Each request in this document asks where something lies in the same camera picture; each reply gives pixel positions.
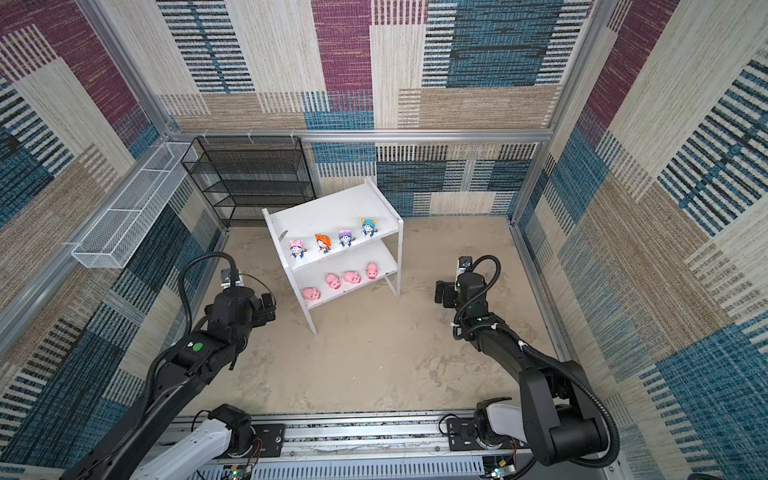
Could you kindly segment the pink-haired doll figure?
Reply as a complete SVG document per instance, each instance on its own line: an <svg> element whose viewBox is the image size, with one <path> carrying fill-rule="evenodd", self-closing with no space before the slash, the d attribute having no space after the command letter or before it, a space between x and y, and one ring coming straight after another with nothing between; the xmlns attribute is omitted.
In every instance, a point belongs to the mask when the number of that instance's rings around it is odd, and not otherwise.
<svg viewBox="0 0 768 480"><path fill-rule="evenodd" d="M293 258L302 259L306 253L306 248L304 247L304 243L302 240L300 239L290 240L289 251Z"/></svg>

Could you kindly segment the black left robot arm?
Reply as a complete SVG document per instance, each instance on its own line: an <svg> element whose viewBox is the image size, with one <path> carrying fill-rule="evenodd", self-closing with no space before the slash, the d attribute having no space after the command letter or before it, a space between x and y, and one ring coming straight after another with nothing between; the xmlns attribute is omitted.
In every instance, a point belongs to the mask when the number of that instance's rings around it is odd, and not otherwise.
<svg viewBox="0 0 768 480"><path fill-rule="evenodd" d="M203 324L193 327L184 290L186 274L213 258L228 262L229 285L205 307ZM204 254L182 268L177 283L187 333L153 360L140 397L85 457L65 471L64 479L128 479L177 415L223 368L234 368L252 330L276 318L272 293L258 296L239 286L238 280L236 261L223 252Z"/></svg>

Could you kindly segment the teal penguin toy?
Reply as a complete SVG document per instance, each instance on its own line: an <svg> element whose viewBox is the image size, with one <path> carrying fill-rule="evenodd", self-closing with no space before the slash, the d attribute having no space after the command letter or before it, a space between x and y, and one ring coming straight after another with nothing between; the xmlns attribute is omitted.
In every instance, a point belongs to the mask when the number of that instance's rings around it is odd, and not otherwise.
<svg viewBox="0 0 768 480"><path fill-rule="evenodd" d="M372 219L362 219L362 232L366 238L373 238L378 232L376 222Z"/></svg>

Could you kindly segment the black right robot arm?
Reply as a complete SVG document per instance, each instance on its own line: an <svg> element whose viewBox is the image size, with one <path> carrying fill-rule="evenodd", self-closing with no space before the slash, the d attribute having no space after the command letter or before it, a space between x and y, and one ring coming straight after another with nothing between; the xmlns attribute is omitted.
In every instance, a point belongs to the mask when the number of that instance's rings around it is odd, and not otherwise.
<svg viewBox="0 0 768 480"><path fill-rule="evenodd" d="M455 280L435 285L436 303L454 312L453 338L496 361L518 384L518 401L499 397L477 404L477 444L491 449L520 442L543 466L610 466L620 453L620 435L608 406L578 363L539 351L490 310L487 294L500 274L493 255L462 256Z"/></svg>

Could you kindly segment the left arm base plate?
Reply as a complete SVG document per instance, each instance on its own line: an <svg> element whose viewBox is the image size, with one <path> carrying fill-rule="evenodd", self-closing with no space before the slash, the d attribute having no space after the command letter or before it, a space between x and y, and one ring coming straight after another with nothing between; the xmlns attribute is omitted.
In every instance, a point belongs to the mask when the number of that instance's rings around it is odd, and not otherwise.
<svg viewBox="0 0 768 480"><path fill-rule="evenodd" d="M278 458L281 456L287 425L283 423L252 424L248 437L246 458L255 462L261 458Z"/></svg>

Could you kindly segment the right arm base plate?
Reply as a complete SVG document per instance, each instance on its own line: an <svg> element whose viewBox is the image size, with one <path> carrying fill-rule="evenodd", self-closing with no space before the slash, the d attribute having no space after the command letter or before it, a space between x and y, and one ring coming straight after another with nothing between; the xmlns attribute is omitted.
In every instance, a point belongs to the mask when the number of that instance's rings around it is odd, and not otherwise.
<svg viewBox="0 0 768 480"><path fill-rule="evenodd" d="M526 443L504 435L497 435L482 422L473 418L446 414L438 421L438 431L448 440L451 451L514 450Z"/></svg>

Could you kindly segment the orange-haired doll figure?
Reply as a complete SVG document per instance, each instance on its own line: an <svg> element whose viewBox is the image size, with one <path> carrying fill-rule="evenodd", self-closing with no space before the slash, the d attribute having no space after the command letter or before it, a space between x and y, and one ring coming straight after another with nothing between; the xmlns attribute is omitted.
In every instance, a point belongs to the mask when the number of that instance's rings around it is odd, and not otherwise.
<svg viewBox="0 0 768 480"><path fill-rule="evenodd" d="M329 253L331 251L331 249L332 249L332 242L331 242L331 239L330 239L329 236L327 236L325 234L316 234L315 235L315 240L316 240L316 243L318 245L319 250L323 254L327 254L327 253Z"/></svg>

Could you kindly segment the purple penguin toy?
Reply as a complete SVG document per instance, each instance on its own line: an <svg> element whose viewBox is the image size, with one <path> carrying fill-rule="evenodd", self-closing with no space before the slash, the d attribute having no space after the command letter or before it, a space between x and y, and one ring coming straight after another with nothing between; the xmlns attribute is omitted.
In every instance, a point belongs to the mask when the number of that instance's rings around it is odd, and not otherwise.
<svg viewBox="0 0 768 480"><path fill-rule="evenodd" d="M339 244L342 248L349 248L355 241L350 229L342 229L339 231Z"/></svg>

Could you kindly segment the pink pig toy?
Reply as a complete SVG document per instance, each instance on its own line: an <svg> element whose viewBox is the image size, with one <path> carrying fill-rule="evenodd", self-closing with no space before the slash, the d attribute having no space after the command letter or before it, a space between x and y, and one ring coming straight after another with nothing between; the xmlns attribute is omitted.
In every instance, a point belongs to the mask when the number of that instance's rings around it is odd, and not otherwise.
<svg viewBox="0 0 768 480"><path fill-rule="evenodd" d="M343 273L343 279L350 284L359 284L362 280L357 271L346 271Z"/></svg>
<svg viewBox="0 0 768 480"><path fill-rule="evenodd" d="M329 273L325 276L325 281L329 288L332 290L339 290L341 288L341 280L340 278L333 273Z"/></svg>
<svg viewBox="0 0 768 480"><path fill-rule="evenodd" d="M316 287L308 287L301 290L302 298L309 302L316 302L321 299L322 294Z"/></svg>
<svg viewBox="0 0 768 480"><path fill-rule="evenodd" d="M375 262L370 262L366 266L366 275L370 280L375 280L379 275L378 265Z"/></svg>

